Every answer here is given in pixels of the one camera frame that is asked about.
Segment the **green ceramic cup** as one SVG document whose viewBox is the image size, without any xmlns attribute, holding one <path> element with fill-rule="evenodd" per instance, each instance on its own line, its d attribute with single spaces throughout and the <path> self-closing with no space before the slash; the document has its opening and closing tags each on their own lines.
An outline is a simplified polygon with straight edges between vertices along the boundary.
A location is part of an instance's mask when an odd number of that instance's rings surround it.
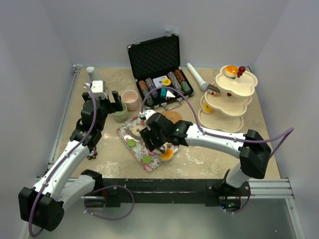
<svg viewBox="0 0 319 239">
<path fill-rule="evenodd" d="M 119 112 L 112 113 L 113 119 L 116 122 L 125 122 L 128 119 L 128 109 L 127 105 L 122 102 L 123 110 Z"/>
</svg>

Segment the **orange yellow small donut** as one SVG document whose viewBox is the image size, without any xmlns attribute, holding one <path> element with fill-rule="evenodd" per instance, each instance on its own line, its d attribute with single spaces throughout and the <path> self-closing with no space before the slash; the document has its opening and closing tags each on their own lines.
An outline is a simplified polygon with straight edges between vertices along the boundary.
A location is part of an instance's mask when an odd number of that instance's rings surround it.
<svg viewBox="0 0 319 239">
<path fill-rule="evenodd" d="M 211 114 L 214 111 L 214 109 L 212 109 L 207 103 L 203 103 L 202 104 L 202 111 L 205 114 Z"/>
</svg>

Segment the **chocolate layered cake slice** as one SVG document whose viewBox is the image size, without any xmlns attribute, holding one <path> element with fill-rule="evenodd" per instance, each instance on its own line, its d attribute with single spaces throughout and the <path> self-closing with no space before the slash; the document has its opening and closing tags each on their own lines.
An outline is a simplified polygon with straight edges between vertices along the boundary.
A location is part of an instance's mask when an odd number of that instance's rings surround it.
<svg viewBox="0 0 319 239">
<path fill-rule="evenodd" d="M 213 96 L 219 96 L 220 95 L 220 89 L 212 84 L 207 85 L 207 90 L 209 94 Z"/>
</svg>

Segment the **orange glazed donut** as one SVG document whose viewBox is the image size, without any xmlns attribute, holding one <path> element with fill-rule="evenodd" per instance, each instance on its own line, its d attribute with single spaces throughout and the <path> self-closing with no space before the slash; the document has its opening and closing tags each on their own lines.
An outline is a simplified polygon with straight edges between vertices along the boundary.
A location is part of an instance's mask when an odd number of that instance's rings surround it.
<svg viewBox="0 0 319 239">
<path fill-rule="evenodd" d="M 238 67 L 233 65 L 225 66 L 223 73 L 229 78 L 236 78 L 238 74 Z"/>
</svg>

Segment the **metal tongs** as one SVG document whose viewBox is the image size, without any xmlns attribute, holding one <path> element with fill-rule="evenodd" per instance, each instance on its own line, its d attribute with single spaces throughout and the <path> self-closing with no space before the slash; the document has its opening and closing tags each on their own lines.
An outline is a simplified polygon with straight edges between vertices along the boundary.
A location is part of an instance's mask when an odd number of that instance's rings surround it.
<svg viewBox="0 0 319 239">
<path fill-rule="evenodd" d="M 171 149 L 171 147 L 172 147 L 172 144 L 165 143 L 159 148 L 159 151 L 161 154 L 165 154 L 168 149 Z"/>
</svg>

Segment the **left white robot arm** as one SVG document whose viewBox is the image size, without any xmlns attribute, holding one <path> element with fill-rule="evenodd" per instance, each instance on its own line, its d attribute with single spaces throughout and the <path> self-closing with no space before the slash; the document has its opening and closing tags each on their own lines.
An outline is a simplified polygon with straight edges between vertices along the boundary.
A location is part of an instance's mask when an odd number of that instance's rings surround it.
<svg viewBox="0 0 319 239">
<path fill-rule="evenodd" d="M 66 204 L 74 196 L 88 192 L 99 195 L 103 191 L 101 176 L 84 175 L 74 184 L 70 193 L 65 191 L 64 186 L 101 139 L 107 116 L 123 109 L 118 92 L 112 91 L 112 95 L 114 102 L 107 97 L 98 97 L 92 91 L 83 93 L 81 118 L 76 123 L 64 153 L 32 188 L 23 187 L 19 192 L 20 217 L 28 222 L 32 238 L 39 235 L 32 230 L 33 226 L 39 227 L 41 231 L 55 230 L 64 216 Z"/>
</svg>

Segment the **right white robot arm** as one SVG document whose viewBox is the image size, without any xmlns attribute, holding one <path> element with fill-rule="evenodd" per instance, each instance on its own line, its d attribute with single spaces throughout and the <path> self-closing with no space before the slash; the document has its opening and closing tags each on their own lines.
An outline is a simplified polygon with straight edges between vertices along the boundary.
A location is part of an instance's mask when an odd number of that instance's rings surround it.
<svg viewBox="0 0 319 239">
<path fill-rule="evenodd" d="M 184 120 L 173 123 L 153 110 L 140 113 L 139 117 L 146 123 L 140 135 L 150 151 L 164 153 L 164 145 L 169 143 L 175 146 L 209 148 L 239 159 L 239 163 L 224 176 L 222 190 L 226 195 L 234 195 L 242 184 L 251 178 L 265 177 L 271 149 L 255 130 L 248 130 L 247 133 L 226 133 L 201 128 Z"/>
</svg>

